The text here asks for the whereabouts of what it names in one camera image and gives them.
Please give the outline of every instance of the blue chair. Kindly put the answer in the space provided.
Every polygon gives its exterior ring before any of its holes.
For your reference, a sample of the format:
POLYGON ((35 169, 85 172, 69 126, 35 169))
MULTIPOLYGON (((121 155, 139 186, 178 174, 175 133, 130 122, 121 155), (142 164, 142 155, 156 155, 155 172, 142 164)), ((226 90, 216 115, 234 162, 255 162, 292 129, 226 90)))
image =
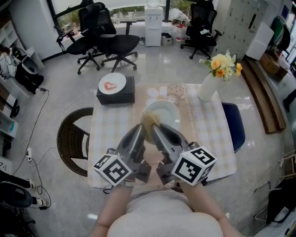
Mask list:
POLYGON ((246 140, 241 114, 239 108, 235 104, 222 102, 222 106, 230 130, 234 153, 236 153, 246 140))

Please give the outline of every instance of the white plate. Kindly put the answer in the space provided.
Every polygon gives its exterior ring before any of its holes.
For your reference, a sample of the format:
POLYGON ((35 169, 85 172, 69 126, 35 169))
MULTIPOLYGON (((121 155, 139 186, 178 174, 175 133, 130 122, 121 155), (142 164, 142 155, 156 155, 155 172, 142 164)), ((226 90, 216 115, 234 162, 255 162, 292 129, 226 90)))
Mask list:
POLYGON ((104 94, 115 94, 121 91, 126 84, 125 76, 121 73, 110 73, 104 76, 99 82, 99 90, 104 94), (111 90, 105 89, 105 83, 109 82, 111 84, 116 84, 117 87, 111 90))
POLYGON ((181 116, 178 108, 168 100, 157 100, 150 105, 146 106, 144 112, 152 111, 157 114, 160 118, 160 122, 171 126, 172 128, 179 130, 181 127, 181 116))

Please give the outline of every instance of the white vase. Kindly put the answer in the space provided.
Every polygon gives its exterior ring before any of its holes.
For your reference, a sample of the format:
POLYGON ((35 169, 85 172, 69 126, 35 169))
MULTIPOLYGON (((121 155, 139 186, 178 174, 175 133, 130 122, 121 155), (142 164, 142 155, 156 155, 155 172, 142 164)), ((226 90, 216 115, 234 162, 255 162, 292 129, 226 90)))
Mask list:
POLYGON ((213 77, 213 74, 209 73, 199 89, 198 97, 205 102, 209 101, 222 80, 223 77, 213 77))

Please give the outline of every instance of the table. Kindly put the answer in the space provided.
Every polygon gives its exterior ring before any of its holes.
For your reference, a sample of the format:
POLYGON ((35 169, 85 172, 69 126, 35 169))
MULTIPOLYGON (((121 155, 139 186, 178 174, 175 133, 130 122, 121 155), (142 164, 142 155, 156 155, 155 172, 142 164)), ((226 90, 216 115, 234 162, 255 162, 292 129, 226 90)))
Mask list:
MULTIPOLYGON (((166 98, 169 84, 136 85, 136 103, 103 106, 96 98, 92 115, 89 141, 87 179, 95 188, 104 188, 108 183, 93 170, 93 165, 107 148, 116 148, 122 137, 140 121, 144 107, 166 98)), ((217 157, 217 162, 208 175, 208 181, 223 178, 236 172, 234 149, 228 123, 217 92, 212 100, 203 102, 197 96, 200 84, 182 84, 185 98, 177 106, 181 115, 182 134, 189 142, 197 141, 217 157)), ((146 186, 162 185, 155 171, 163 158, 157 148, 145 142, 145 160, 152 170, 146 186)))

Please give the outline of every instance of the wooden platform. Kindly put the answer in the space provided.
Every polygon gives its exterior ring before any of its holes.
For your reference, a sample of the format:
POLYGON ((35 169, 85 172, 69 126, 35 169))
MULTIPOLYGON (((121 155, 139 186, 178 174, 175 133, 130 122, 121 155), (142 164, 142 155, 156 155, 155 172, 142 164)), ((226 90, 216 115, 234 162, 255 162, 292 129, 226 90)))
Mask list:
POLYGON ((266 134, 281 132, 286 128, 282 111, 266 78, 255 61, 244 59, 241 71, 259 110, 266 134))

